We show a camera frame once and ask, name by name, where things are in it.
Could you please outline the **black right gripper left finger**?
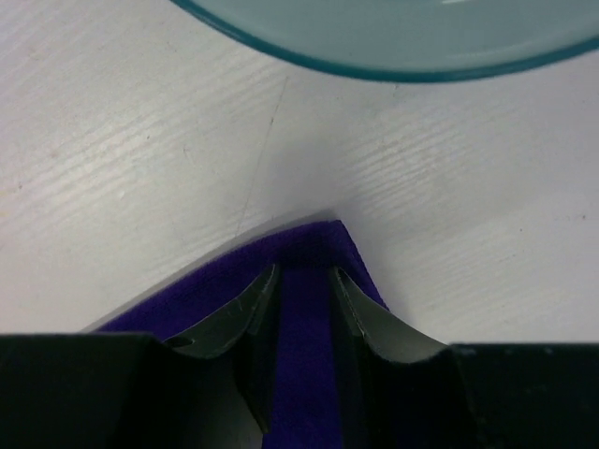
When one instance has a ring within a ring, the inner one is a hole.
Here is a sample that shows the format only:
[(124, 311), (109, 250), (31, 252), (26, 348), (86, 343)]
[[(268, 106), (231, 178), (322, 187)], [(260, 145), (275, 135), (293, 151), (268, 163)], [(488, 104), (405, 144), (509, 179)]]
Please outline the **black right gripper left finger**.
[(165, 340), (196, 365), (193, 399), (204, 433), (214, 433), (234, 410), (270, 432), (280, 283), (281, 269), (268, 266), (237, 297)]

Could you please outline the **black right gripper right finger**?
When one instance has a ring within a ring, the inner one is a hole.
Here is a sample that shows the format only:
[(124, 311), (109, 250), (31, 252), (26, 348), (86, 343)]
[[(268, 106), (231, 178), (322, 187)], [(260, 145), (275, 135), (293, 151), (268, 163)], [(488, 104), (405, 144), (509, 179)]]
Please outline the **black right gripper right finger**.
[(407, 325), (341, 268), (329, 271), (330, 335), (345, 448), (397, 448), (425, 403), (419, 364), (446, 345)]

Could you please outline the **purple towel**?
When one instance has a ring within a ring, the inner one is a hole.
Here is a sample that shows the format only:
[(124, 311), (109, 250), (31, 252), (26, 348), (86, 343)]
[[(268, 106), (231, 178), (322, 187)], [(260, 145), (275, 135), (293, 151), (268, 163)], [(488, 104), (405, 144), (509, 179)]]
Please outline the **purple towel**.
[(341, 448), (343, 437), (329, 330), (328, 271), (339, 267), (380, 297), (339, 220), (291, 227), (193, 268), (100, 326), (171, 337), (240, 294), (267, 266), (281, 275), (271, 431), (265, 448)]

